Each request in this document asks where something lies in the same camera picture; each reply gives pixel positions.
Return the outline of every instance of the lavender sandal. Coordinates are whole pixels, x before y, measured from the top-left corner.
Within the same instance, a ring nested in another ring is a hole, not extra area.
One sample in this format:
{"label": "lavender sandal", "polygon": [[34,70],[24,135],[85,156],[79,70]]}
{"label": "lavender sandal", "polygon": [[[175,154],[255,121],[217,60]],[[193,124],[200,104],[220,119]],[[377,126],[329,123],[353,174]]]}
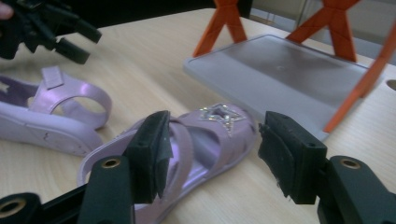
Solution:
{"label": "lavender sandal", "polygon": [[[101,146],[95,129],[108,120],[109,96],[91,84],[70,77],[58,67],[42,69],[40,85],[0,76],[0,138],[85,156]],[[32,103],[29,98],[35,97]],[[73,100],[86,97],[105,112],[95,113]],[[63,115],[53,111],[60,106]]]}
{"label": "lavender sandal", "polygon": [[[78,184],[85,184],[86,175],[96,161],[122,154],[142,122],[84,158]],[[230,104],[212,105],[171,118],[169,128],[174,158],[169,162],[166,188],[163,197],[157,197],[153,204],[135,206],[138,224],[162,221],[192,189],[244,159],[257,136],[252,117]]]}

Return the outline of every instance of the purple slipper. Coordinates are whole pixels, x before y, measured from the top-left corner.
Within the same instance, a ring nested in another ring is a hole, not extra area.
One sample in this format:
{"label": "purple slipper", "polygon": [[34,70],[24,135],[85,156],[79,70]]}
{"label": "purple slipper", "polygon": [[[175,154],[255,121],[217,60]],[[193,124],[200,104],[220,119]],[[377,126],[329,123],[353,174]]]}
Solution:
{"label": "purple slipper", "polygon": [[[58,67],[42,69],[40,85],[0,76],[0,138],[85,156],[103,144],[95,129],[108,120],[110,97],[98,87],[70,77]],[[85,97],[105,112],[73,100]],[[53,114],[55,108],[62,115]]]}
{"label": "purple slipper", "polygon": [[[121,155],[143,121],[90,153],[80,166],[78,184],[86,183],[93,164]],[[153,204],[137,204],[137,224],[159,223],[177,202],[198,185],[235,166],[255,144],[255,122],[247,111],[217,104],[171,118],[169,128],[174,158],[169,162],[163,197]]]}

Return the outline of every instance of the gray tray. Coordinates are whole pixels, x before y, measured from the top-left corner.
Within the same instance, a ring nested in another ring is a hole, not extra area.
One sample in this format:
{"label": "gray tray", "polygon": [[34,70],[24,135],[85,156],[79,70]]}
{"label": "gray tray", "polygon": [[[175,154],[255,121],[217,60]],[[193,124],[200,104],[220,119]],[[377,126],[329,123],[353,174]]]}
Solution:
{"label": "gray tray", "polygon": [[290,116],[319,140],[366,67],[262,35],[184,62],[184,71],[244,107],[260,122],[266,111]]}

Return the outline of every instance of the orange stand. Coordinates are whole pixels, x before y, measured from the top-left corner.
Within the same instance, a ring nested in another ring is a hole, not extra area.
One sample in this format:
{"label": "orange stand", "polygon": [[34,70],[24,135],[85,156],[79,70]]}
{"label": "orange stand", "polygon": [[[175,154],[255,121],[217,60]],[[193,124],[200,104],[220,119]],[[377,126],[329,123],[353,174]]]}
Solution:
{"label": "orange stand", "polygon": [[248,39],[236,6],[238,0],[215,0],[215,3],[217,7],[215,14],[192,54],[193,57],[198,57],[212,50],[224,25],[227,25],[234,43]]}
{"label": "orange stand", "polygon": [[359,1],[323,0],[324,7],[286,38],[297,43],[303,43],[308,37],[328,25],[335,55],[356,62],[347,10]]}
{"label": "orange stand", "polygon": [[376,80],[381,75],[382,70],[387,65],[387,62],[392,56],[394,50],[396,50],[396,21],[393,23],[393,28],[390,30],[389,36],[378,57],[367,70],[367,73],[361,78],[361,81],[345,99],[329,123],[326,125],[323,130],[324,132],[331,132],[343,119],[347,111],[353,106],[358,98],[365,96],[369,92],[369,90],[374,86]]}

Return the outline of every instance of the wooden tabletop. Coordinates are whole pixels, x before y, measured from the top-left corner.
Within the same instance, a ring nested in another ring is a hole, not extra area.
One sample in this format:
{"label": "wooden tabletop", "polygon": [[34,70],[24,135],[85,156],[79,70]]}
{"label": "wooden tabletop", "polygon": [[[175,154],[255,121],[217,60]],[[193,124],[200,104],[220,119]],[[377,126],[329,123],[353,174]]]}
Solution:
{"label": "wooden tabletop", "polygon": [[[102,28],[97,45],[80,35],[67,39],[91,53],[78,65],[42,48],[35,54],[21,45],[12,61],[1,60],[3,75],[39,82],[42,67],[58,65],[67,74],[104,89],[113,100],[107,142],[139,119],[158,110],[173,116],[226,100],[183,72],[214,10],[202,9]],[[287,33],[242,19],[248,37]],[[215,48],[232,44],[224,29]],[[315,41],[306,45],[325,51]],[[372,60],[359,57],[369,65]],[[389,191],[396,192],[396,79],[388,65],[384,79],[325,140],[328,158],[346,155],[368,164]],[[248,157],[229,172],[187,195],[163,223],[318,223],[314,205],[285,199],[267,165],[257,157],[261,139]],[[82,158],[43,147],[0,140],[0,198],[34,192],[45,203],[76,187]]]}

